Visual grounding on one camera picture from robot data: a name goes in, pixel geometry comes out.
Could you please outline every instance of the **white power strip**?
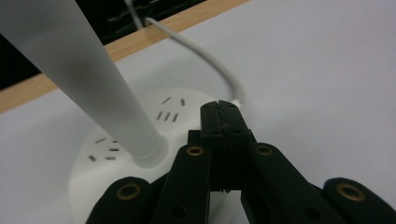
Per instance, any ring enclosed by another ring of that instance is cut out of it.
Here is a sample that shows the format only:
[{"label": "white power strip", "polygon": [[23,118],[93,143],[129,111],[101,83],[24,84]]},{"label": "white power strip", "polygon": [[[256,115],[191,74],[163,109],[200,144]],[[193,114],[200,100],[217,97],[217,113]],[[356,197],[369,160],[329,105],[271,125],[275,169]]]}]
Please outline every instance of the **white power strip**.
[{"label": "white power strip", "polygon": [[[100,127],[96,128],[81,147],[69,181],[70,203],[77,223],[86,222],[94,205],[116,180],[135,176],[153,182],[169,172],[177,151],[187,144],[188,130],[200,129],[201,105],[215,99],[191,89],[169,88],[150,92],[139,101],[167,140],[164,160],[152,167],[137,165],[125,149]],[[237,193],[212,193],[209,220],[227,223],[238,197]]]}]

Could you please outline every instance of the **wooden strip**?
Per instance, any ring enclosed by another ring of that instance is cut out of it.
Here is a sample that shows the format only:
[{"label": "wooden strip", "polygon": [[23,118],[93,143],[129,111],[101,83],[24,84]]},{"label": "wooden strip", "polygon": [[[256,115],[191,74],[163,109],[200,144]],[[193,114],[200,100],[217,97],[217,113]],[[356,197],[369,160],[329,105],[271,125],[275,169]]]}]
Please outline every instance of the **wooden strip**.
[{"label": "wooden strip", "polygon": [[[181,32],[202,21],[219,15],[248,0],[206,0],[162,21],[176,32]],[[147,27],[105,46],[113,61],[125,58],[141,49],[153,45],[167,37],[155,27]],[[34,100],[57,87],[46,76],[39,74],[14,86],[0,91],[0,113],[18,105]]]}]

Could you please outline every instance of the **white wire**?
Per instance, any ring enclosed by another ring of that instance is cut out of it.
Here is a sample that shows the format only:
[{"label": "white wire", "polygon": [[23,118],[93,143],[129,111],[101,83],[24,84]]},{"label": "white wire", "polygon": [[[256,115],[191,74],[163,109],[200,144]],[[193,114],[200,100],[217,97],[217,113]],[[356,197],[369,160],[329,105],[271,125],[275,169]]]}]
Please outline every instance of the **white wire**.
[{"label": "white wire", "polygon": [[226,68],[219,60],[217,60],[213,55],[207,52],[202,47],[198,46],[194,42],[190,41],[188,38],[177,34],[176,32],[170,30],[169,28],[163,26],[159,22],[155,21],[152,18],[146,18],[146,23],[153,24],[160,30],[164,31],[172,39],[174,39],[177,43],[183,45],[184,47],[192,50],[202,59],[204,59],[207,63],[209,63],[215,70],[217,70],[230,84],[233,89],[233,101],[232,103],[237,105],[240,109],[242,109],[242,103],[245,100],[245,93],[243,91],[242,85],[239,80],[236,78],[235,74],[232,73],[228,68]]},{"label": "white wire", "polygon": [[136,10],[134,9],[134,0],[124,0],[126,6],[128,7],[129,12],[131,13],[132,19],[134,20],[134,24],[138,30],[143,29],[142,21],[139,19]]}]

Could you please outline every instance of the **frosted plastic tube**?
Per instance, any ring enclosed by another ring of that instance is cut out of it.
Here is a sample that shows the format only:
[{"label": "frosted plastic tube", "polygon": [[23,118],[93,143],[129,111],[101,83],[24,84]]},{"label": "frosted plastic tube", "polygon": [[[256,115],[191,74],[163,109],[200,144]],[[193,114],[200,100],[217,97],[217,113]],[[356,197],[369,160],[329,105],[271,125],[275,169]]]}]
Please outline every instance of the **frosted plastic tube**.
[{"label": "frosted plastic tube", "polygon": [[0,1],[0,32],[134,159],[163,138],[74,0]]}]

